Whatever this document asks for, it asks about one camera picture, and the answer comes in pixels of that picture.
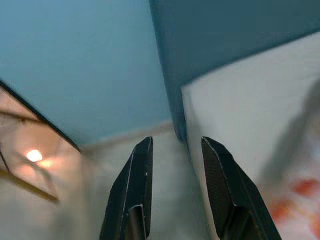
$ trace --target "teal wall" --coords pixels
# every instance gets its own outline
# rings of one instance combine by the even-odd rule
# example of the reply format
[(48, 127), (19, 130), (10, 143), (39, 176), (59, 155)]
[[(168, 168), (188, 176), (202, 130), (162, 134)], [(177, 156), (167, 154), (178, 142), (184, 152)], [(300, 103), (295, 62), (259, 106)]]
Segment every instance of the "teal wall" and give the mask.
[(319, 0), (150, 0), (174, 128), (181, 86), (225, 64), (320, 30)]
[(148, 0), (1, 1), (0, 78), (79, 145), (170, 119)]

